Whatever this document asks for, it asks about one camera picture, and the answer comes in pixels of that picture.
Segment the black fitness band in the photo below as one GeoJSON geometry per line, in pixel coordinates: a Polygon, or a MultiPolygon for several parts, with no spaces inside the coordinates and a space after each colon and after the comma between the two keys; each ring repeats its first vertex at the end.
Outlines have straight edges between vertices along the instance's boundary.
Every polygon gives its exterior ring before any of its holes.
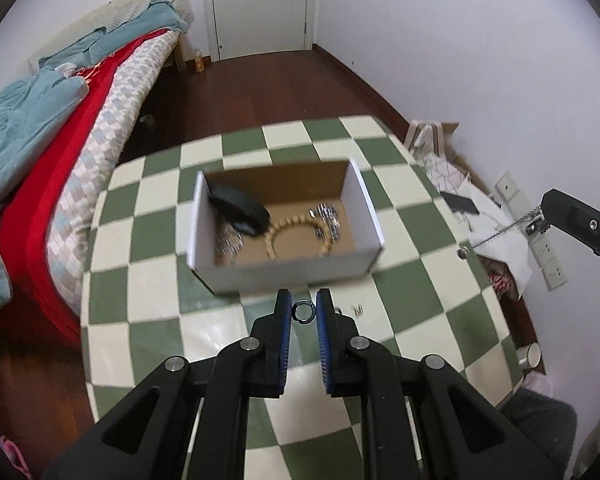
{"type": "Polygon", "coordinates": [[[210,183],[208,201],[238,233],[258,237],[270,227],[271,215],[265,206],[237,188],[210,183]]]}

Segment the small silver earring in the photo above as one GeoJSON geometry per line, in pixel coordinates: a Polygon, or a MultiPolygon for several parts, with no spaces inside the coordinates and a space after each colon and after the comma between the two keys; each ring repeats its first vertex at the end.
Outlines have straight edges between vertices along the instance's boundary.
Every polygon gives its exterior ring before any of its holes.
{"type": "Polygon", "coordinates": [[[360,318],[364,314],[362,304],[358,304],[356,307],[353,307],[352,310],[356,318],[360,318]]]}

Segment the white cardboard box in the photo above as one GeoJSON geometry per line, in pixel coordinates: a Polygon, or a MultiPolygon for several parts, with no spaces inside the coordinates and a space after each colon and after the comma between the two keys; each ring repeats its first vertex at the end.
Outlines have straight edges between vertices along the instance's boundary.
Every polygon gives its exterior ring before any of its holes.
{"type": "Polygon", "coordinates": [[[370,193],[352,159],[197,174],[186,262],[215,295],[319,285],[367,273],[385,248],[370,193]],[[271,215],[261,236],[227,233],[209,184],[237,188],[271,215]]]}

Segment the white red plastic bag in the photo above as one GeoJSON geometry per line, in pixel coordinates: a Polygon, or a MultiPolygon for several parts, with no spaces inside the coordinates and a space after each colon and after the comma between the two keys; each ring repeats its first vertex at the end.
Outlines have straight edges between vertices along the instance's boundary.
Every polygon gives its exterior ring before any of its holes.
{"type": "Polygon", "coordinates": [[[511,300],[517,300],[518,288],[513,274],[510,273],[508,265],[501,261],[481,257],[481,264],[488,274],[492,288],[498,298],[507,297],[511,300]]]}

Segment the white mug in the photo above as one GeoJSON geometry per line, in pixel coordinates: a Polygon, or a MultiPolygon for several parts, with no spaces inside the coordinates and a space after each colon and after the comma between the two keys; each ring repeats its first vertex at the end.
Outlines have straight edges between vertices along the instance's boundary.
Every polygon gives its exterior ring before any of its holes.
{"type": "Polygon", "coordinates": [[[536,341],[521,346],[516,349],[516,358],[522,370],[534,370],[541,364],[541,347],[536,341]]]}

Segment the black smartphone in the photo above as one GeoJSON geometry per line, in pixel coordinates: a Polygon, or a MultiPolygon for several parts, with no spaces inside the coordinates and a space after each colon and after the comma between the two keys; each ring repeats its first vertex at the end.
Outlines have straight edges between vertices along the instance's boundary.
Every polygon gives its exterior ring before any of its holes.
{"type": "Polygon", "coordinates": [[[448,192],[440,192],[440,195],[453,212],[464,212],[464,214],[473,214],[474,216],[480,214],[475,203],[468,197],[448,192]]]}

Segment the small bottle on floor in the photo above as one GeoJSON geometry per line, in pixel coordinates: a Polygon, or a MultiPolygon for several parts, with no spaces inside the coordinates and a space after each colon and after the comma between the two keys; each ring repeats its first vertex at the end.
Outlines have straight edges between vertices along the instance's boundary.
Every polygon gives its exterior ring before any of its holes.
{"type": "Polygon", "coordinates": [[[194,50],[195,70],[197,73],[202,73],[206,69],[204,64],[204,55],[199,48],[194,50]]]}

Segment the pink slippers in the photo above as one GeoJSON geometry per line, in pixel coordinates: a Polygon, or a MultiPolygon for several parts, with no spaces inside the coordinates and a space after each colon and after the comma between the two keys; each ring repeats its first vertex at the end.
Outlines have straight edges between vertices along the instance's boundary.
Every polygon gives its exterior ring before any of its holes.
{"type": "Polygon", "coordinates": [[[27,465],[26,461],[23,458],[22,453],[17,445],[15,445],[12,440],[6,438],[5,436],[1,436],[1,446],[2,449],[7,456],[8,460],[14,466],[15,470],[21,472],[28,480],[32,480],[32,474],[27,465]]]}

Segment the bed with red sheet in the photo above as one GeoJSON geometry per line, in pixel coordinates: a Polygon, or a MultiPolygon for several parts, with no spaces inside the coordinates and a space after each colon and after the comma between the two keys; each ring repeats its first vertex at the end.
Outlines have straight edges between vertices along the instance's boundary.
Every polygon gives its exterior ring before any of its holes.
{"type": "MultiPolygon", "coordinates": [[[[129,21],[129,12],[140,13],[150,2],[111,0],[81,16],[31,55],[27,76],[38,71],[40,58],[100,26],[114,29],[129,21]]],[[[188,0],[173,3],[189,28],[188,0]]],[[[163,64],[178,54],[186,32],[148,32],[98,66],[79,71],[96,84],[95,95],[70,116],[1,209],[0,255],[12,282],[12,300],[0,309],[0,333],[79,345],[88,231],[98,196],[163,64]]]]}

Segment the white door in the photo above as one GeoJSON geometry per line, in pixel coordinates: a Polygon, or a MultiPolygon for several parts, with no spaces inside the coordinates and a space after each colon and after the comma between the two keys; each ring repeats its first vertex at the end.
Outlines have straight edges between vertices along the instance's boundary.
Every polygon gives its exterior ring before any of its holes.
{"type": "Polygon", "coordinates": [[[211,59],[312,48],[316,0],[204,0],[211,59]]]}

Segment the teal blue blanket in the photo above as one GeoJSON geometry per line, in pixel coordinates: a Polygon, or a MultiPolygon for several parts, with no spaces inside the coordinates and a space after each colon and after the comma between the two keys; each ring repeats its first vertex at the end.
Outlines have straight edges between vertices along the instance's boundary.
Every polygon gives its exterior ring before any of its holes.
{"type": "MultiPolygon", "coordinates": [[[[38,71],[12,82],[0,92],[0,214],[9,194],[27,176],[60,129],[89,96],[96,84],[79,74],[93,68],[148,32],[165,29],[175,35],[188,24],[174,9],[173,0],[151,0],[114,29],[100,26],[40,58],[38,71]]],[[[0,309],[12,300],[12,282],[0,255],[0,309]]]]}

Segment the white wall socket strip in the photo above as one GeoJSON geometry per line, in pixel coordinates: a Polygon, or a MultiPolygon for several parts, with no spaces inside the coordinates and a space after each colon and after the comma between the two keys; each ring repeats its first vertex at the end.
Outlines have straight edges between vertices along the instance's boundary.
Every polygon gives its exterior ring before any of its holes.
{"type": "Polygon", "coordinates": [[[495,183],[495,193],[512,219],[518,221],[518,230],[527,239],[547,289],[554,290],[565,284],[567,274],[548,234],[548,226],[543,226],[542,212],[532,208],[527,195],[508,172],[495,183]]]}

